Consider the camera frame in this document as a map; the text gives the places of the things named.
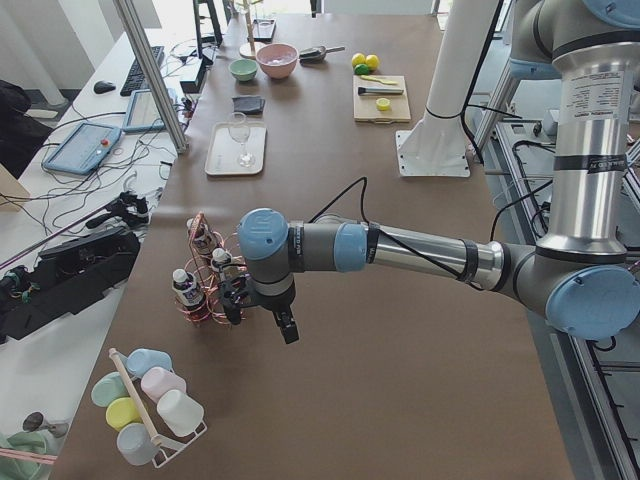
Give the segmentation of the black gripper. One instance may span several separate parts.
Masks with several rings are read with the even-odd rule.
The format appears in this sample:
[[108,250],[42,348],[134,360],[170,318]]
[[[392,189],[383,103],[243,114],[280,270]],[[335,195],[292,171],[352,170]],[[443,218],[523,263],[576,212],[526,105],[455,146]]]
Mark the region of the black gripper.
[[286,344],[299,340],[299,332],[291,311],[296,290],[292,274],[275,283],[264,283],[245,273],[219,287],[220,300],[227,321],[241,323],[241,309],[262,307],[274,313],[276,325]]

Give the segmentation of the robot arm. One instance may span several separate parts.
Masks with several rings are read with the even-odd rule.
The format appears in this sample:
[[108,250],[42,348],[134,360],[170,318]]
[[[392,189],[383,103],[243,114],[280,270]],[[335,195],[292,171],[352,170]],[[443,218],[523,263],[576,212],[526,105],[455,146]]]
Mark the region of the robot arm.
[[632,91],[639,79],[635,1],[520,1],[510,67],[521,78],[559,77],[561,97],[547,233],[534,245],[478,244],[318,215],[290,222],[272,209],[238,226],[247,272],[220,283],[228,320],[269,310],[286,342],[298,339],[294,276],[379,264],[441,275],[511,297],[555,329],[600,340],[639,314],[639,283],[616,237],[627,169]]

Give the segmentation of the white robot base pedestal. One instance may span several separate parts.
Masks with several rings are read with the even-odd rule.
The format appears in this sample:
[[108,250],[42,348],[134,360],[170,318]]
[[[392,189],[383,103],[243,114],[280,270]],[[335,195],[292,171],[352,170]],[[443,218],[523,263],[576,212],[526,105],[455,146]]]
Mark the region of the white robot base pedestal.
[[412,130],[396,132],[402,176],[470,176],[466,158],[469,137],[462,126],[464,109],[501,9],[497,0],[452,3],[424,115]]

